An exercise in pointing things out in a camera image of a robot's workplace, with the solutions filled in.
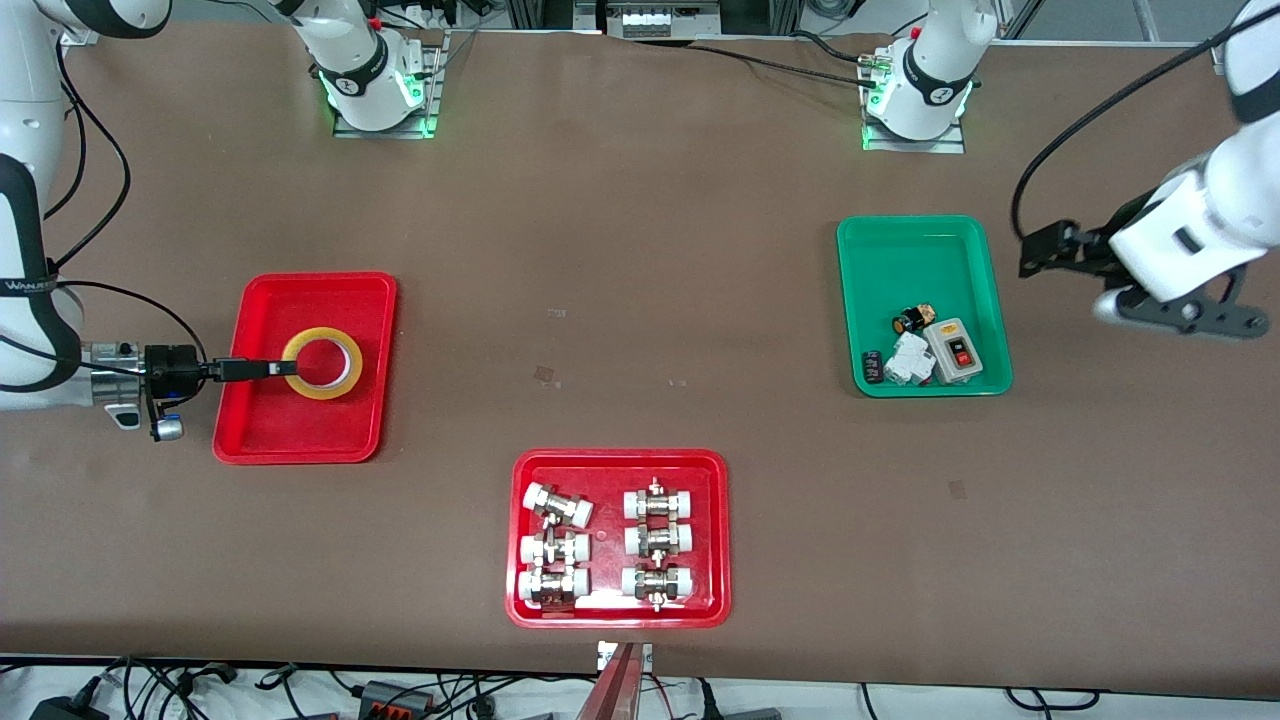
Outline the red plastic tray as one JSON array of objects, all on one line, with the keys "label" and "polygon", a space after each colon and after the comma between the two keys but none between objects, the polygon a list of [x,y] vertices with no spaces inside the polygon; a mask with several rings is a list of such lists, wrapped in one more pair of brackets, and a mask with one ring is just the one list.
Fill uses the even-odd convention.
[{"label": "red plastic tray", "polygon": [[[364,354],[364,374],[346,396],[314,401],[285,377],[228,383],[212,433],[214,455],[230,465],[347,464],[370,459],[381,421],[398,301],[385,272],[269,273],[242,293],[230,352],[282,360],[289,338],[314,327],[349,334]],[[307,382],[326,384],[343,369],[340,351],[310,345],[296,360]]]}]

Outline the brown table mat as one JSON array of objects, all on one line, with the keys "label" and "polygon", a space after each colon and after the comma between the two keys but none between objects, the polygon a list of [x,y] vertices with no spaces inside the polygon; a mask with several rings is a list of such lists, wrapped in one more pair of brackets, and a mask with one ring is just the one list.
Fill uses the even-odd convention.
[{"label": "brown table mat", "polygon": [[[369,462],[234,468],[219,393],[156,443],[0,414],[0,652],[588,673],[598,634],[506,615],[509,482],[540,447],[730,469],[732,607],[648,632],[676,675],[1280,696],[1280,328],[1100,324],[1021,281],[1025,164],[1167,49],[997,46],[961,155],[867,152],[858,94],[686,49],[485,33],[429,141],[334,138],[280,26],[68,55],[133,168],[68,268],[228,352],[269,272],[399,284]],[[1015,379],[852,383],[837,224],[986,229]]]}]

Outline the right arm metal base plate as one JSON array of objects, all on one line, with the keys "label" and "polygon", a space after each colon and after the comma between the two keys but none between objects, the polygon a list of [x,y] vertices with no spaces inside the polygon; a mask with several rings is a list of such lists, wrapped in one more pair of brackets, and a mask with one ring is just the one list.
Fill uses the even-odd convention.
[{"label": "right arm metal base plate", "polygon": [[425,76],[406,79],[406,88],[411,100],[419,105],[397,126],[378,132],[365,132],[356,129],[346,119],[333,111],[332,135],[335,138],[396,138],[396,140],[428,140],[436,133],[442,97],[445,78],[445,63],[449,56],[452,32],[444,31],[439,44],[422,46],[419,40],[410,41],[412,50],[424,56],[424,60],[415,59],[411,65],[416,69],[416,76]]}]

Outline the black connector box orange clips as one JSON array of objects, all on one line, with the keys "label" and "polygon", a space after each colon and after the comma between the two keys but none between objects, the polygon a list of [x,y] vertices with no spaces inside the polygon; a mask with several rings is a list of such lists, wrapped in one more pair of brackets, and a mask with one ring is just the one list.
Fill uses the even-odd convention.
[{"label": "black connector box orange clips", "polygon": [[430,692],[387,682],[362,684],[358,700],[357,720],[426,720],[435,706]]}]

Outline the white metal bracket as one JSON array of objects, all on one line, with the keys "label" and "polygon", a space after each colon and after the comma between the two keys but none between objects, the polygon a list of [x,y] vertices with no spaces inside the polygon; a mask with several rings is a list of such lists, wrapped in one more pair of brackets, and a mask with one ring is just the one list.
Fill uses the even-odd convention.
[{"label": "white metal bracket", "polygon": [[596,644],[596,671],[600,673],[600,674],[603,674],[604,670],[607,669],[607,666],[609,665],[609,662],[612,661],[613,656],[623,646],[632,646],[632,644],[636,647],[636,651],[632,652],[632,656],[636,657],[636,659],[639,659],[641,671],[644,674],[653,674],[653,644],[652,643],[632,643],[632,642],[618,643],[618,642],[609,642],[609,641],[600,641]]}]

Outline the white and metal pipe fitting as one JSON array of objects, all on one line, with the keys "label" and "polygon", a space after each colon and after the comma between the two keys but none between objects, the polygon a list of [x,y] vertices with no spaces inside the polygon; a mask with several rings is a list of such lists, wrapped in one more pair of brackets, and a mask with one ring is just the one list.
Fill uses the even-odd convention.
[{"label": "white and metal pipe fitting", "polygon": [[535,568],[557,564],[573,568],[590,561],[591,538],[573,530],[559,533],[556,528],[547,528],[536,534],[522,536],[518,555],[521,562]]},{"label": "white and metal pipe fitting", "polygon": [[585,529],[590,523],[594,503],[581,496],[566,496],[550,486],[531,483],[522,496],[522,506],[540,516],[547,525],[566,525]]},{"label": "white and metal pipe fitting", "polygon": [[623,493],[622,509],[625,519],[639,523],[658,516],[678,521],[692,515],[692,496],[689,491],[669,489],[653,477],[646,487]]},{"label": "white and metal pipe fitting", "polygon": [[590,571],[570,568],[553,571],[547,568],[522,570],[516,577],[517,596],[532,606],[572,606],[591,593]]},{"label": "white and metal pipe fitting", "polygon": [[623,547],[627,555],[659,561],[662,557],[692,551],[692,528],[684,523],[664,527],[637,524],[623,529]]},{"label": "white and metal pipe fitting", "polygon": [[659,612],[669,603],[692,596],[694,582],[690,568],[669,565],[660,569],[643,565],[623,568],[620,574],[621,589]]}]

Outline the grey switch box red button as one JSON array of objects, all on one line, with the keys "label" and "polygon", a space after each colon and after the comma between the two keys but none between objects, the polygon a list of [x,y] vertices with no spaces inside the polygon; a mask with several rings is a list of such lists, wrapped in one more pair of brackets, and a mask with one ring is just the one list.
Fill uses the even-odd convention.
[{"label": "grey switch box red button", "polygon": [[973,338],[960,318],[936,322],[922,336],[934,357],[934,374],[942,384],[964,384],[984,370]]}]

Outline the red tray with pipe fittings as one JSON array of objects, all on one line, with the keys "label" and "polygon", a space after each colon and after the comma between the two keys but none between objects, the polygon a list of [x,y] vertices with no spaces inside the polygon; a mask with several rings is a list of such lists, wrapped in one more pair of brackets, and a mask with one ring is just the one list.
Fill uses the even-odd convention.
[{"label": "red tray with pipe fittings", "polygon": [[[667,518],[649,523],[625,519],[623,493],[646,487],[653,477],[676,491],[692,496],[692,515],[678,520],[692,528],[692,551],[662,557],[640,559],[625,552],[626,527],[646,524],[664,527]],[[566,496],[581,496],[594,503],[585,529],[547,525],[522,506],[531,483],[550,486]],[[547,528],[559,533],[573,530],[591,538],[591,559],[573,568],[590,571],[591,593],[572,606],[532,606],[516,591],[516,577],[535,566],[520,561],[518,541]],[[730,551],[730,473],[726,461],[705,448],[538,448],[526,452],[515,465],[508,530],[504,606],[509,620],[526,629],[709,629],[721,625],[732,607]],[[620,574],[623,568],[643,565],[660,569],[669,565],[690,568],[692,596],[655,612],[646,603],[623,594]],[[564,565],[547,568],[553,571]]]}]

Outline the white power strip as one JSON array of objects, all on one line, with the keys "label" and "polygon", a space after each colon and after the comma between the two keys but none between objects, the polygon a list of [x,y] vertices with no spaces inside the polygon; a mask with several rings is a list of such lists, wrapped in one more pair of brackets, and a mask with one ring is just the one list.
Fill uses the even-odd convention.
[{"label": "white power strip", "polygon": [[605,23],[620,38],[694,41],[721,32],[721,0],[607,0]]}]

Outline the red metal bar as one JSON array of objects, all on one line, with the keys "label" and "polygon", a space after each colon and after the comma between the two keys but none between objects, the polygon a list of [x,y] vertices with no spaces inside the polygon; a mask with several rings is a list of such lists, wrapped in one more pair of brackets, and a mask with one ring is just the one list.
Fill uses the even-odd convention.
[{"label": "red metal bar", "polygon": [[641,671],[636,647],[623,646],[599,673],[575,720],[639,720]]}]

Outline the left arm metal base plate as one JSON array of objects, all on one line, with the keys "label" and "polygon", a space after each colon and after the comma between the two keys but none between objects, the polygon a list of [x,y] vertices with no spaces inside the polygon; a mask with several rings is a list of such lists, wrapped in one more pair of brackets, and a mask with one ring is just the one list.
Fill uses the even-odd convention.
[{"label": "left arm metal base plate", "polygon": [[965,151],[961,118],[974,79],[929,86],[927,94],[896,76],[900,42],[859,58],[861,147],[868,151],[959,155]]}]

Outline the yellow tape roll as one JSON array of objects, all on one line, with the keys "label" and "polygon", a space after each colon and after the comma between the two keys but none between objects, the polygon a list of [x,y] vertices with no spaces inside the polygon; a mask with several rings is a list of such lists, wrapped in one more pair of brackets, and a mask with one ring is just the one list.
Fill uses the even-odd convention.
[{"label": "yellow tape roll", "polygon": [[297,395],[314,401],[332,401],[348,395],[364,374],[364,354],[357,342],[343,331],[330,327],[301,331],[285,343],[282,363],[294,363],[310,345],[315,343],[333,345],[340,351],[344,364],[339,375],[326,384],[314,384],[294,372],[285,377],[287,384]]}]

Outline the white circuit breaker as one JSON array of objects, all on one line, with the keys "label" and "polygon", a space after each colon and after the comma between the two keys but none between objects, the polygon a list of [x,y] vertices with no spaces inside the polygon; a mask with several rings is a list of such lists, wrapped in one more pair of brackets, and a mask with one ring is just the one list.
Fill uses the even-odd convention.
[{"label": "white circuit breaker", "polygon": [[887,380],[897,386],[925,386],[931,382],[936,357],[928,341],[910,332],[901,333],[893,345],[893,354],[883,365]]}]

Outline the black power adapter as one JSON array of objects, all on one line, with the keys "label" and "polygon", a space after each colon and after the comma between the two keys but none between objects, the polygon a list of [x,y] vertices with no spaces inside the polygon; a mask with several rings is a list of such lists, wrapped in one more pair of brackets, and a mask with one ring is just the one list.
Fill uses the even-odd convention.
[{"label": "black power adapter", "polygon": [[111,720],[104,711],[72,697],[58,696],[41,700],[28,720]]}]

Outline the green plastic tray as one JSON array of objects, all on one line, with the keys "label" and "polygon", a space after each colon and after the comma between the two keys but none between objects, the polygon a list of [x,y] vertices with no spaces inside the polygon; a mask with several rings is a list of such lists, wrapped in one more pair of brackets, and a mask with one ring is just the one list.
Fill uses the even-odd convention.
[{"label": "green plastic tray", "polygon": [[[855,386],[872,398],[1000,396],[1014,372],[989,246],[979,222],[964,215],[850,217],[836,231],[841,306]],[[919,386],[890,378],[873,383],[863,359],[887,363],[899,333],[893,318],[931,305],[937,325],[963,323],[979,372],[946,384]]]}]

